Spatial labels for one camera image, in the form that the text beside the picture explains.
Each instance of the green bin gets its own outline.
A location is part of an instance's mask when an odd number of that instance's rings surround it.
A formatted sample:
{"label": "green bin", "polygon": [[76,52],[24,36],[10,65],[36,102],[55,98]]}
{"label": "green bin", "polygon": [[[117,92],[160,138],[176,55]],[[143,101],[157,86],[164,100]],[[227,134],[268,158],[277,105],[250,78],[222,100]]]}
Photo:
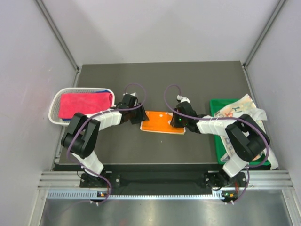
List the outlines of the green bin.
{"label": "green bin", "polygon": [[[214,114],[219,110],[221,110],[224,106],[232,104],[238,100],[239,99],[211,99],[209,102],[211,115],[214,116]],[[215,140],[217,161],[219,164],[225,164],[226,162],[221,161],[221,158],[226,154],[226,149],[222,144],[222,139],[220,138],[220,136],[215,135],[214,140]],[[264,155],[262,155],[261,158],[251,162],[250,165],[257,165],[263,159],[264,159]],[[265,166],[270,165],[270,162],[266,161],[263,165]]]}

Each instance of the white basket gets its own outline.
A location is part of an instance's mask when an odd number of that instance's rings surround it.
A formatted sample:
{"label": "white basket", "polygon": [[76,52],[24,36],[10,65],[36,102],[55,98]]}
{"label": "white basket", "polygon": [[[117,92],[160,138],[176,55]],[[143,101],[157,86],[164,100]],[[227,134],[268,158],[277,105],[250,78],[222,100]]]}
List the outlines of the white basket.
{"label": "white basket", "polygon": [[48,118],[49,120],[57,125],[62,125],[62,126],[68,126],[70,121],[63,121],[61,118],[58,117],[58,113],[60,111],[60,103],[61,103],[61,96],[64,93],[95,93],[99,91],[109,91],[112,93],[113,98],[112,98],[112,106],[114,106],[115,103],[115,95],[110,89],[104,89],[104,88],[65,88],[60,90],[56,95],[55,98],[53,99],[49,113],[48,113]]}

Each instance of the gray floor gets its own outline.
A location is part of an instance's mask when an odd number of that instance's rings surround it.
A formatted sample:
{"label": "gray floor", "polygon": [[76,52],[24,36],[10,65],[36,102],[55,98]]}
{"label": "gray floor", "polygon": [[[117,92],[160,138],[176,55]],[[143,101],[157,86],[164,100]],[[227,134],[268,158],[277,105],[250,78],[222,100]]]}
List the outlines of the gray floor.
{"label": "gray floor", "polygon": [[[47,200],[51,219],[76,200]],[[40,226],[291,226],[279,191],[247,191],[234,206],[220,200],[112,200],[80,203]]]}
{"label": "gray floor", "polygon": [[[147,90],[146,110],[168,111],[163,92],[171,83],[182,88],[198,114],[209,114],[212,98],[241,98],[249,88],[238,61],[83,65],[79,87],[109,88],[116,103],[122,99],[124,87],[131,82]],[[143,99],[139,87],[130,87]],[[176,89],[167,100],[176,106]],[[99,133],[95,152],[103,163],[216,163],[214,137],[193,134],[170,135],[140,131],[130,122]],[[63,150],[60,163],[69,163]]]}

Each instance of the red cloth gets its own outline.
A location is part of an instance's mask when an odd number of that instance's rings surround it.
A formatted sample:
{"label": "red cloth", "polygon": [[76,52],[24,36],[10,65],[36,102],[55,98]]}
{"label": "red cloth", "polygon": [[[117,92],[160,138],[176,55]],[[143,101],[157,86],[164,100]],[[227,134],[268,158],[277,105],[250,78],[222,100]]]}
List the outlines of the red cloth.
{"label": "red cloth", "polygon": [[75,113],[94,114],[112,106],[112,93],[65,93],[61,96],[58,117],[71,119]]}

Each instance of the white wall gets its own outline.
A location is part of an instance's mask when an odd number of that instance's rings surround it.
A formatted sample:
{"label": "white wall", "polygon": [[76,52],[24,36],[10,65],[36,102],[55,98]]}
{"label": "white wall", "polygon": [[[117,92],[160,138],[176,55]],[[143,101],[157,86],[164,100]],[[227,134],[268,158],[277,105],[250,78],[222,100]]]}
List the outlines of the white wall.
{"label": "white wall", "polygon": [[249,66],[268,130],[282,168],[301,200],[301,1],[289,0]]}
{"label": "white wall", "polygon": [[278,0],[44,0],[79,65],[245,61]]}
{"label": "white wall", "polygon": [[33,0],[1,1],[0,31],[0,225],[21,226],[58,141],[49,105],[75,71]]}

